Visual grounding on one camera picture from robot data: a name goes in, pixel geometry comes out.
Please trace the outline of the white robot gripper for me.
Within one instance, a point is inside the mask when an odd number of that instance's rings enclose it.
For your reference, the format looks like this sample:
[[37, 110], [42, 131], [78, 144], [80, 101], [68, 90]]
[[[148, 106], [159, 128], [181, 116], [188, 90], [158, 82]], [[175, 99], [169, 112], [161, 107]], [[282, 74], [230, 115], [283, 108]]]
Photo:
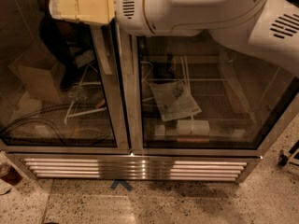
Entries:
[[[50, 0], [49, 11], [55, 20], [103, 26], [115, 18], [115, 0]], [[116, 0], [116, 22], [130, 35], [153, 35], [145, 0]]]

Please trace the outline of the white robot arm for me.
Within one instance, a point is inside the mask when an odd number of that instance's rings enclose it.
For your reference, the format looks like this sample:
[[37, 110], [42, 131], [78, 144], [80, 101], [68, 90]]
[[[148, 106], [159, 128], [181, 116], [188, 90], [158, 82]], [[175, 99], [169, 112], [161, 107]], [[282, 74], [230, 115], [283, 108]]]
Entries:
[[287, 0], [50, 0], [56, 20], [107, 25], [136, 36], [209, 31], [228, 49], [299, 76], [299, 7]]

